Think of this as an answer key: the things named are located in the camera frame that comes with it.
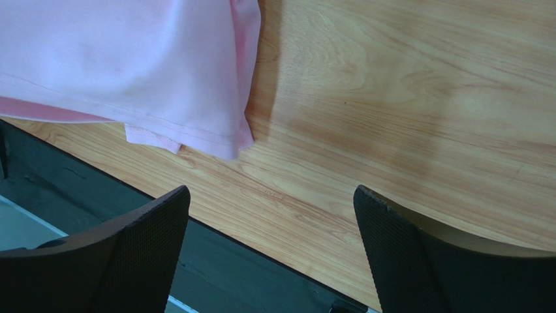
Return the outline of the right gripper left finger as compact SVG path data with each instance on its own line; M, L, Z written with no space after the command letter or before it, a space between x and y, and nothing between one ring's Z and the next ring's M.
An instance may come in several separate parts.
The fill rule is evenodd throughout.
M164 312L189 219L185 186L86 231L1 253L2 312Z

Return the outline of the pink t shirt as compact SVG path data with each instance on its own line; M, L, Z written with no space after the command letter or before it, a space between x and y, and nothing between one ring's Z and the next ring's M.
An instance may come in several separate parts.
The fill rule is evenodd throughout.
M2 1L1 115L233 160L260 28L256 1Z

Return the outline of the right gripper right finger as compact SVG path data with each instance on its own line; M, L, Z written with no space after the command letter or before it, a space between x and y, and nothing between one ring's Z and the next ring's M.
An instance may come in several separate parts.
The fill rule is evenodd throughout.
M555 253L480 237L360 185L354 212L383 312L554 312Z

